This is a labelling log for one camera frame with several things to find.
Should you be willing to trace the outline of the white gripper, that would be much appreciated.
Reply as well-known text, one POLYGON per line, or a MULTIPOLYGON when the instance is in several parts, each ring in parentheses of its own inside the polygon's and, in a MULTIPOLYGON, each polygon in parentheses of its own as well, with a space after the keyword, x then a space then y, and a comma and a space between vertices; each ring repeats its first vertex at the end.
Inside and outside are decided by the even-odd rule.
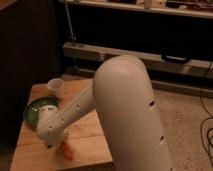
POLYGON ((69 132, 64 130, 59 134, 49 134, 47 133, 44 137, 44 144, 47 148, 51 148, 53 146, 58 146, 62 142, 66 142, 69 137, 69 132))

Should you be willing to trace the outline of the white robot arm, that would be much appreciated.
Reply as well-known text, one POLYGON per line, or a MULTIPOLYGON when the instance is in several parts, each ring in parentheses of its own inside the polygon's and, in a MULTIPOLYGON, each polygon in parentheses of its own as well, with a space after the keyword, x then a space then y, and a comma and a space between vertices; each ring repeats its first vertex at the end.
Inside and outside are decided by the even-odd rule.
POLYGON ((133 55, 105 61, 63 108, 40 109, 36 132, 48 145, 96 111, 116 171, 175 171, 145 64, 133 55))

